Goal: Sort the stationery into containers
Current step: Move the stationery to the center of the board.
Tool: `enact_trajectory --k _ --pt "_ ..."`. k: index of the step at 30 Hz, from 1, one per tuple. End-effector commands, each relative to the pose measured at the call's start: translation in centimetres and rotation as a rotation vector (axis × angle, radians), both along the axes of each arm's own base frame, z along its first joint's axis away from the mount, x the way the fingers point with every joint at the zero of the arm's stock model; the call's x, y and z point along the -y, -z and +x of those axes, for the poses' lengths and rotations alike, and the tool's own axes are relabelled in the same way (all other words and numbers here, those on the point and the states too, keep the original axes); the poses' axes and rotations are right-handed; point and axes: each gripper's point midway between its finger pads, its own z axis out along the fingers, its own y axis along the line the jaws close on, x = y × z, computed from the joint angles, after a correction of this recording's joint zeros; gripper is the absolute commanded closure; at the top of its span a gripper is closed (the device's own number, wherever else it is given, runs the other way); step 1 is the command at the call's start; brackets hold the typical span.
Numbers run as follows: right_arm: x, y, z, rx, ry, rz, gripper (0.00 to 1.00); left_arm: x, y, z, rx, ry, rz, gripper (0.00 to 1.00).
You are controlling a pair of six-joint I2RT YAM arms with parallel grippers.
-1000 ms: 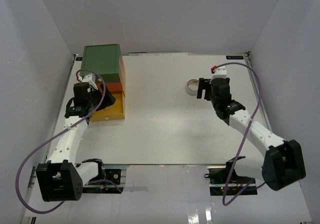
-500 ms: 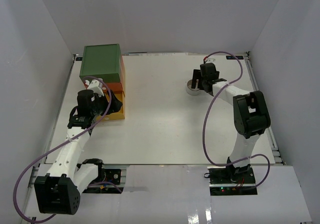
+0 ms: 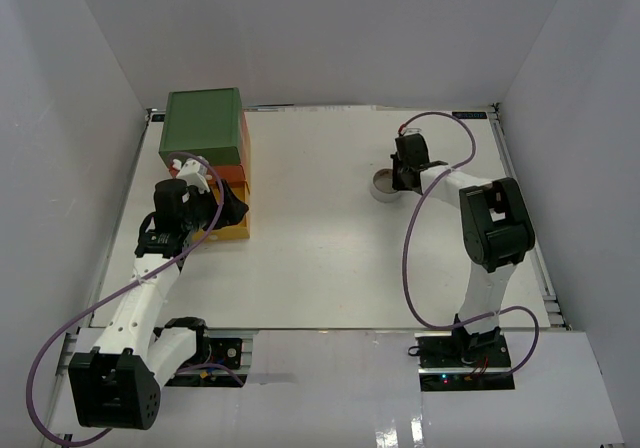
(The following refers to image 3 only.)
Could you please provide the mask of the orange cardboard box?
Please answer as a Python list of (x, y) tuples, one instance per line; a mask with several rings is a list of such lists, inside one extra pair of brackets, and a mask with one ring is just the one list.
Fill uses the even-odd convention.
[(240, 115), (239, 136), (241, 141), (240, 161), (238, 163), (222, 164), (215, 161), (212, 167), (229, 183), (245, 182), (250, 185), (251, 180), (251, 140), (245, 114)]

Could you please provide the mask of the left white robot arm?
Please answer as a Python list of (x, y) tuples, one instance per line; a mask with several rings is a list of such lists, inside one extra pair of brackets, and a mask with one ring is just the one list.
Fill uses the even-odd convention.
[(239, 224), (248, 206), (221, 183), (172, 178), (156, 184), (154, 210), (139, 228), (131, 280), (94, 346), (75, 352), (68, 367), (78, 422), (83, 427), (149, 429), (156, 420), (161, 390), (182, 367), (199, 367), (211, 356), (201, 318), (156, 322), (193, 247), (193, 236), (208, 228)]

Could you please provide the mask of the green drawer box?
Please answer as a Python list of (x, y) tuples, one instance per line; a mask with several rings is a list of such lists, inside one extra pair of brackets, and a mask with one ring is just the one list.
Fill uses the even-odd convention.
[(239, 89), (170, 92), (158, 153), (187, 152), (211, 166), (240, 165), (244, 157), (243, 109)]

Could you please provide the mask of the yellow cardboard box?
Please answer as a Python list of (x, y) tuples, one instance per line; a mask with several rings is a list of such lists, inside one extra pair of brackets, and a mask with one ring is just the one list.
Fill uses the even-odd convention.
[[(224, 200), (223, 209), (216, 222), (215, 228), (205, 239), (206, 242), (232, 241), (248, 239), (249, 230), (249, 191), (245, 183), (229, 184), (223, 181)], [(202, 219), (201, 230), (193, 234), (192, 241), (197, 242), (204, 237), (216, 210), (220, 193), (217, 184), (212, 186), (209, 192), (200, 193), (198, 189), (192, 189), (195, 196), (198, 215)]]

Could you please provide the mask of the large white tape roll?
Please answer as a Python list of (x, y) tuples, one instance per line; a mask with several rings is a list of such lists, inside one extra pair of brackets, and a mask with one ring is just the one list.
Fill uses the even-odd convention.
[(392, 203), (401, 193), (393, 188), (393, 171), (390, 168), (376, 171), (369, 185), (371, 196), (381, 203)]

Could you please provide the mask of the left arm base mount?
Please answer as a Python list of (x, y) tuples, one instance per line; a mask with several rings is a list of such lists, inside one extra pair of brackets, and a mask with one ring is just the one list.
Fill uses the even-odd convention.
[[(239, 337), (209, 339), (209, 358), (206, 363), (218, 364), (233, 371), (245, 383), (252, 360), (253, 340)], [(184, 371), (172, 377), (169, 387), (184, 388), (240, 388), (241, 385), (225, 370), (200, 368)]]

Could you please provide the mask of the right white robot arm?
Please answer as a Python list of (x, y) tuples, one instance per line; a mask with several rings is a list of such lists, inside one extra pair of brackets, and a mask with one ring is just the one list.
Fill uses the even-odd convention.
[(428, 196), (459, 210), (462, 240), (471, 262), (469, 282), (451, 328), (451, 352), (461, 365), (484, 359), (500, 337), (498, 313), (517, 265), (534, 248), (535, 233), (518, 182), (489, 180), (432, 161), (419, 133), (395, 139), (392, 189)]

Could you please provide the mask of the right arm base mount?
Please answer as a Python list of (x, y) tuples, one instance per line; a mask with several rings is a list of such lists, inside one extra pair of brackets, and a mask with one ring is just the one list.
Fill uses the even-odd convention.
[(490, 346), (463, 353), (451, 335), (415, 339), (407, 355), (418, 362), (423, 393), (510, 391), (515, 389), (511, 357), (503, 335)]

